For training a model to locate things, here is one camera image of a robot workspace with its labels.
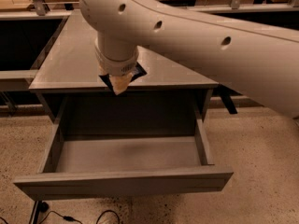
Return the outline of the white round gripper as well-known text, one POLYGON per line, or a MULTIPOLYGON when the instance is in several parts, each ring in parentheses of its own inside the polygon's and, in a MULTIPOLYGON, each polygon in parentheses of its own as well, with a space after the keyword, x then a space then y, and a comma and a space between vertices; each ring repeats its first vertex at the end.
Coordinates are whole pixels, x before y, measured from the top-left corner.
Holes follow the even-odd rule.
POLYGON ((125 92, 133 77, 130 72, 136 67, 139 55, 137 45, 114 38, 97 37, 94 46, 99 66, 105 74, 109 74, 111 90, 116 95, 125 92))

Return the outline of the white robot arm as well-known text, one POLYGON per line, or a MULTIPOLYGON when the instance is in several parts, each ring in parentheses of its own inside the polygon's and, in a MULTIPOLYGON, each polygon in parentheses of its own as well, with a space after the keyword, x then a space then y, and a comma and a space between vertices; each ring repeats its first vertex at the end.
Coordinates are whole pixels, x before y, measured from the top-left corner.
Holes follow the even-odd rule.
POLYGON ((114 77, 150 49, 292 119, 299 118, 299 34, 170 7, 156 0, 79 0, 98 33, 101 70, 114 77))

